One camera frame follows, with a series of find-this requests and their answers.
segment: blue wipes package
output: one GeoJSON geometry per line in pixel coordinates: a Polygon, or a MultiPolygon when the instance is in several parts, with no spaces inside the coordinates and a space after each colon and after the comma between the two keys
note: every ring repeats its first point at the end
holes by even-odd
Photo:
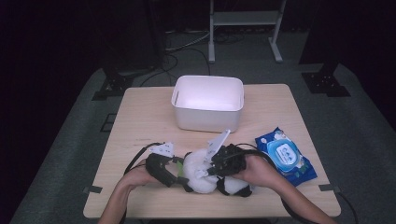
{"type": "Polygon", "coordinates": [[[279,173],[293,186],[318,177],[309,159],[279,128],[255,140],[257,148],[270,156],[279,173]]]}

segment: white storage box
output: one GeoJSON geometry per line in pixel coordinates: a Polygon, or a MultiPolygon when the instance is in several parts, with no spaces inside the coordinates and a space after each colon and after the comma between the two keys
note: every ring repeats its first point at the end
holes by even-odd
{"type": "Polygon", "coordinates": [[[244,106],[244,86],[235,77],[183,76],[177,80],[172,105],[180,129],[233,133],[244,106]]]}

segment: black cable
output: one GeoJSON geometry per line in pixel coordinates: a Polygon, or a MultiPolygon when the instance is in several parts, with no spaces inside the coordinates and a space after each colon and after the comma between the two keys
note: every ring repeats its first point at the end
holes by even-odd
{"type": "Polygon", "coordinates": [[[209,60],[206,58],[205,54],[203,52],[201,52],[200,50],[198,50],[198,49],[184,49],[183,48],[183,49],[171,50],[171,51],[169,51],[169,53],[174,53],[174,52],[178,52],[178,51],[182,51],[182,50],[193,50],[193,51],[197,51],[198,53],[200,53],[205,59],[208,75],[211,76],[209,60]]]}
{"type": "Polygon", "coordinates": [[[140,83],[139,87],[143,87],[143,85],[144,85],[146,82],[148,82],[150,79],[152,79],[152,78],[154,78],[154,77],[156,77],[156,76],[158,76],[158,75],[160,75],[160,74],[167,73],[167,72],[169,72],[170,70],[174,69],[174,68],[177,66],[177,64],[178,64],[178,59],[177,59],[177,57],[175,57],[174,55],[171,55],[171,54],[167,54],[166,56],[173,57],[173,58],[176,60],[175,64],[174,64],[172,67],[168,68],[168,69],[162,68],[162,71],[161,71],[161,72],[155,73],[155,74],[153,74],[153,75],[147,77],[145,80],[143,80],[142,83],[140,83]]]}
{"type": "Polygon", "coordinates": [[[352,203],[347,199],[347,197],[343,193],[338,192],[338,195],[340,195],[341,198],[343,198],[344,201],[346,201],[347,205],[349,206],[350,210],[353,213],[353,217],[355,218],[355,223],[359,224],[358,214],[356,213],[356,210],[353,208],[352,203]]]}

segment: hand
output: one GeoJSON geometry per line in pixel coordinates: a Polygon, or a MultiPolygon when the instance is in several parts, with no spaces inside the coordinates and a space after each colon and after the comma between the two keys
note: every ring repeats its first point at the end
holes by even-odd
{"type": "Polygon", "coordinates": [[[131,190],[135,189],[137,186],[158,182],[158,180],[151,176],[146,170],[145,164],[146,160],[142,160],[120,179],[107,202],[105,211],[99,219],[99,223],[120,223],[131,190]]]}
{"type": "Polygon", "coordinates": [[[272,189],[275,180],[282,176],[260,156],[246,155],[247,168],[236,175],[234,178],[242,179],[251,185],[267,187],[272,189]]]}
{"type": "Polygon", "coordinates": [[[156,183],[159,182],[156,178],[149,174],[146,170],[146,160],[142,160],[139,162],[132,170],[130,170],[126,175],[124,175],[119,184],[127,185],[132,189],[135,189],[137,186],[145,186],[148,183],[156,183]]]}

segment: metal stand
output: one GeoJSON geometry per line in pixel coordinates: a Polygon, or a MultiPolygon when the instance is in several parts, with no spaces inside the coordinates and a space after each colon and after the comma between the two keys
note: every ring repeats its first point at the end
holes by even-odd
{"type": "Polygon", "coordinates": [[[279,11],[241,11],[241,12],[215,12],[214,0],[210,0],[210,24],[208,60],[215,62],[214,26],[216,25],[274,25],[275,30],[272,37],[269,37],[271,50],[277,63],[282,63],[283,59],[276,45],[280,23],[287,0],[282,0],[279,11]]]}
{"type": "Polygon", "coordinates": [[[308,89],[312,93],[326,93],[329,97],[350,96],[333,75],[337,65],[338,62],[326,62],[316,73],[302,73],[308,89]]]}

